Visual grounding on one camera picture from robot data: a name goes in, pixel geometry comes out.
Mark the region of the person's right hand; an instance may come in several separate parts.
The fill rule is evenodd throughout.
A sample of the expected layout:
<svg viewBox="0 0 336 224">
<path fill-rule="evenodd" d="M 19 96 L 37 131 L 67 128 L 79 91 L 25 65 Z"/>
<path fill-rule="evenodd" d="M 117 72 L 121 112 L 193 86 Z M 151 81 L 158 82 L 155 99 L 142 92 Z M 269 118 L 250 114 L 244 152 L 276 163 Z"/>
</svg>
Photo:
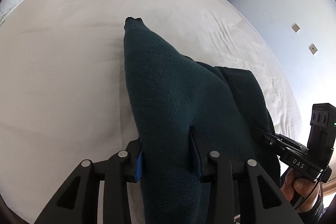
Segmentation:
<svg viewBox="0 0 336 224">
<path fill-rule="evenodd" d="M 314 207 L 321 193 L 320 186 L 316 186 L 315 189 L 314 187 L 315 183 L 305 178 L 299 178 L 295 174 L 295 170 L 290 168 L 280 190 L 289 202 L 293 199 L 295 192 L 303 198 L 307 198 L 297 210 L 299 213 L 306 213 Z"/>
</svg>

